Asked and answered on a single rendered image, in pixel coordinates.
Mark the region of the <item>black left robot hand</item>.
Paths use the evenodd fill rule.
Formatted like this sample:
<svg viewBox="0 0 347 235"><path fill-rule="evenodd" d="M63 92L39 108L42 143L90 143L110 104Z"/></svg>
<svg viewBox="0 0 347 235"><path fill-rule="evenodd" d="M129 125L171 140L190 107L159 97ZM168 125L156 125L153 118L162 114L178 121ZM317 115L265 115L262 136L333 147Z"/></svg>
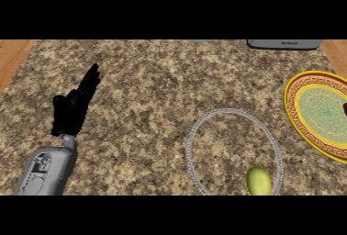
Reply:
<svg viewBox="0 0 347 235"><path fill-rule="evenodd" d="M88 104L100 83L98 65L94 63L82 77L79 86L66 96L53 97L54 120L51 135L67 134L75 136L81 130L88 110Z"/></svg>

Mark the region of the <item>yellow-green bell pepper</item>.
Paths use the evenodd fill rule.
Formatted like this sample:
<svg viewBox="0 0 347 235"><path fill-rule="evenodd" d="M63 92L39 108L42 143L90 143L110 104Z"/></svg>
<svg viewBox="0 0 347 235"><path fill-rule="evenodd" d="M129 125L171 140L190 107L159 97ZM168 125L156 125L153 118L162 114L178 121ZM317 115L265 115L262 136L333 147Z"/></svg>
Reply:
<svg viewBox="0 0 347 235"><path fill-rule="evenodd" d="M267 196L271 193L271 178L267 171L254 166L246 172L246 187L252 196Z"/></svg>

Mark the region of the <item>yellow patterned round placemat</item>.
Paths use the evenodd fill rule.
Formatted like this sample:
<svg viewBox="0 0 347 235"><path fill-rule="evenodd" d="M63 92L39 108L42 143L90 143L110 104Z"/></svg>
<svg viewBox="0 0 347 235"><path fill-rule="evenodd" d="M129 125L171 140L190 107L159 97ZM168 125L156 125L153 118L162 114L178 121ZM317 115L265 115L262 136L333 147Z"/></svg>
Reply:
<svg viewBox="0 0 347 235"><path fill-rule="evenodd" d="M295 74L285 86L289 122L311 147L347 164L347 78L323 71Z"/></svg>

